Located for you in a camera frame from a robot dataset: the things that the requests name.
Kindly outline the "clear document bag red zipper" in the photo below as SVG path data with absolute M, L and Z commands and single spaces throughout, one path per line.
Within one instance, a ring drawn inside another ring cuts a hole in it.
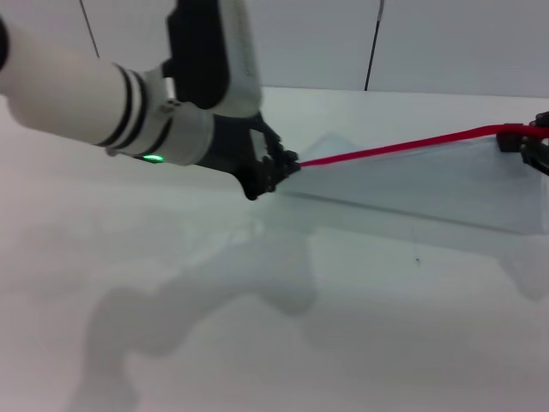
M 281 191 L 455 223 L 538 234 L 549 231 L 549 177 L 501 153 L 497 133 L 537 138 L 549 128 L 493 124 L 360 150 L 326 137 Z

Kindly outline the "black vertical pole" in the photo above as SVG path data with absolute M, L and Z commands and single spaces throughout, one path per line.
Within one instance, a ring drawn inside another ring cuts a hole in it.
M 368 67 L 367 67 L 367 72 L 365 77 L 365 85 L 364 85 L 365 91 L 369 90 L 371 72 L 372 72 L 373 62 L 374 62 L 376 48 L 377 48 L 377 40 L 378 40 L 379 30 L 381 27 L 383 12 L 385 8 L 385 0 L 379 0 L 378 3 L 379 5 L 378 5 L 378 12 L 377 12 L 376 26 L 375 26 L 374 35 L 371 42 L 371 52 L 369 56 Z

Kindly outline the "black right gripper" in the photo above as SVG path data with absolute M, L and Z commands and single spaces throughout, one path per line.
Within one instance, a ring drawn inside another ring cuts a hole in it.
M 531 126 L 549 128 L 549 111 L 538 113 Z M 519 153 L 524 164 L 549 177 L 549 145 L 537 138 L 522 138 L 520 133 L 497 133 L 498 149 L 501 153 Z

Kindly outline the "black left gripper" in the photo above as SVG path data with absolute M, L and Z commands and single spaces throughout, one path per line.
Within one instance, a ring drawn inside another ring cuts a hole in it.
M 213 140 L 200 167 L 232 175 L 247 199 L 276 190 L 299 171 L 299 156 L 287 149 L 258 113 L 251 118 L 214 116 Z

